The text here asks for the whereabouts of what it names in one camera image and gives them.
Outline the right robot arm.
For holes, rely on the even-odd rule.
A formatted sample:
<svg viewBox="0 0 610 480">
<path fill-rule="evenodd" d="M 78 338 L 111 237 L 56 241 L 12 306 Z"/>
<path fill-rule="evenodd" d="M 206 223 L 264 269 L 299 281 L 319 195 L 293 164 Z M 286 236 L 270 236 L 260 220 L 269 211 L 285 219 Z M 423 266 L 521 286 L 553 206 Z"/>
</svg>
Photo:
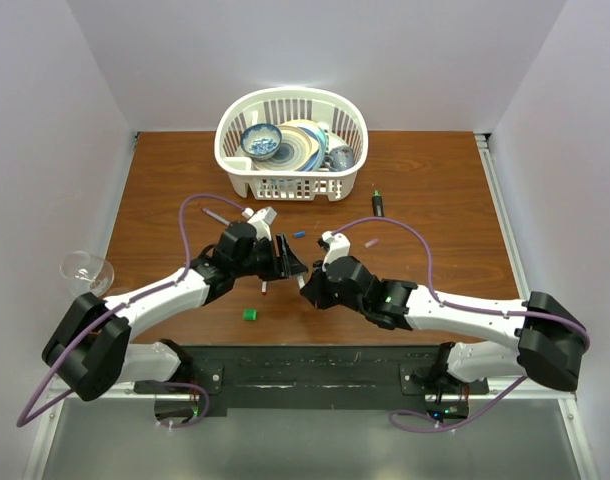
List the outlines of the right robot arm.
<svg viewBox="0 0 610 480">
<path fill-rule="evenodd" d="M 380 279 L 353 256 L 315 263 L 301 295 L 320 310 L 343 306 L 387 329 L 437 330 L 474 338 L 447 343 L 422 380 L 444 393 L 487 377 L 525 376 L 543 387 L 574 392 L 589 338 L 553 296 L 486 300 L 435 293 L 425 285 Z"/>
</svg>

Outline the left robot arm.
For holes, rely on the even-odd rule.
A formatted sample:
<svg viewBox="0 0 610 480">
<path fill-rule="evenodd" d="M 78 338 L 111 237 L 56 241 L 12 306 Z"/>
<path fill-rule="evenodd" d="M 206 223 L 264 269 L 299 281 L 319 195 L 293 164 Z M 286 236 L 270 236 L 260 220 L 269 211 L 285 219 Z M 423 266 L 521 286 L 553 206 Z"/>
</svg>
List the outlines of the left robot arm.
<svg viewBox="0 0 610 480">
<path fill-rule="evenodd" d="M 83 401 L 124 382 L 158 381 L 170 392 L 181 392 L 192 380 L 190 360 L 170 341 L 136 345 L 136 337 L 173 315 L 219 299 L 239 278 L 270 282 L 307 271 L 284 235 L 260 236 L 254 225 L 234 222 L 216 244 L 167 278 L 114 297 L 78 296 L 42 359 Z"/>
</svg>

